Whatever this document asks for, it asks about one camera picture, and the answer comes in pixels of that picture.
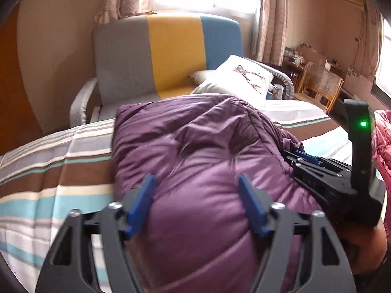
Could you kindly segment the person's right hand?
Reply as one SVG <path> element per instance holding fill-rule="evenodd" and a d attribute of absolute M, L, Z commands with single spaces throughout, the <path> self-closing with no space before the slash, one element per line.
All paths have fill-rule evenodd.
<path fill-rule="evenodd" d="M 353 274 L 372 272 L 381 265 L 388 249 L 382 219 L 376 226 L 338 224 L 336 232 L 349 242 L 347 256 Z"/>

